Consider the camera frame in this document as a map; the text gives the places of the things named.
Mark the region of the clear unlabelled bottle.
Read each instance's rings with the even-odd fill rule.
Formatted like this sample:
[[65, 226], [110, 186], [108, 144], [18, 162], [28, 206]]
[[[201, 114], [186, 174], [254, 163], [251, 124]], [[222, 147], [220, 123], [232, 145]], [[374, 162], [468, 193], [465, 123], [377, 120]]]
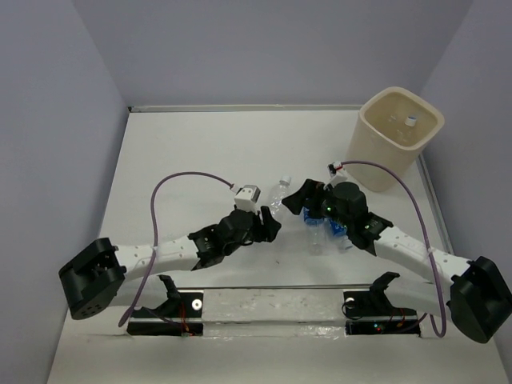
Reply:
[[290, 184], [291, 177], [288, 175], [283, 175], [279, 179], [278, 183], [274, 185], [269, 192], [268, 207], [272, 217], [276, 221], [279, 221], [286, 212], [286, 208], [284, 207], [282, 200], [288, 196]]

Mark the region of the blue label bottle row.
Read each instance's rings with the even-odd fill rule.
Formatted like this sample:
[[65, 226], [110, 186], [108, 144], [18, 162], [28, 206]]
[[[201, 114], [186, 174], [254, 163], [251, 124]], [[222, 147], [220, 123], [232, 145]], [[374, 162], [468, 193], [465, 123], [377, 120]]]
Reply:
[[310, 216], [310, 210], [306, 207], [302, 209], [302, 218], [306, 226], [306, 235], [310, 254], [323, 254], [325, 242], [324, 219], [312, 218]]
[[330, 239], [336, 245], [340, 253], [347, 252], [352, 246], [352, 242], [347, 235], [346, 227], [332, 219], [328, 221], [328, 231]]
[[397, 143], [402, 146], [410, 146], [414, 144], [416, 137], [415, 126], [417, 118], [415, 116], [408, 116], [405, 121], [398, 125], [396, 130]]

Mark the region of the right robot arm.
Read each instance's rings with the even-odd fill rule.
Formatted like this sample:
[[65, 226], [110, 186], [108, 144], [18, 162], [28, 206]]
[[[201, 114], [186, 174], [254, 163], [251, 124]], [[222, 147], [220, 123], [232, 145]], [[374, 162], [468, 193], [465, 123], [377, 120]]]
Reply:
[[354, 246], [389, 260], [434, 284], [433, 308], [469, 339], [487, 343], [511, 316], [511, 291], [496, 264], [454, 256], [419, 241], [370, 212], [365, 194], [352, 182], [327, 186], [307, 179], [283, 205], [294, 215], [343, 225]]

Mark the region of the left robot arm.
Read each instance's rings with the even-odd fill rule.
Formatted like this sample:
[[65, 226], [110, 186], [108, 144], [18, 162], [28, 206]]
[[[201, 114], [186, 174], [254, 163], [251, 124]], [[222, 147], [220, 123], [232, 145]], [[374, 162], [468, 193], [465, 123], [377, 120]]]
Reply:
[[274, 241], [281, 228], [262, 206], [257, 213], [235, 209], [218, 224], [156, 246], [115, 246], [97, 238], [58, 272], [70, 315], [91, 318], [112, 303], [124, 282], [216, 266], [244, 246]]

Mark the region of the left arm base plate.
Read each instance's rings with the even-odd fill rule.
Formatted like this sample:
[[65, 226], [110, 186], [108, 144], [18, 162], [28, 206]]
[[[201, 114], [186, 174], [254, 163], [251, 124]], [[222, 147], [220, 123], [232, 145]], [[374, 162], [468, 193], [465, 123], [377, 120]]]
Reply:
[[131, 336], [193, 337], [203, 335], [203, 290], [179, 290], [167, 275], [158, 276], [166, 288], [166, 300], [156, 308], [141, 307], [129, 318]]

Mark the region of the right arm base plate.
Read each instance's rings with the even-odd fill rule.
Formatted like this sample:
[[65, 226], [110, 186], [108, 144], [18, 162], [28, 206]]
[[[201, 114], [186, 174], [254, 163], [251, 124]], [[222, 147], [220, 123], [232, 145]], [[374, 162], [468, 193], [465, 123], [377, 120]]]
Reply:
[[418, 313], [392, 306], [385, 296], [389, 285], [398, 277], [395, 272], [386, 272], [365, 290], [343, 293], [341, 311], [346, 318], [346, 335], [421, 335]]

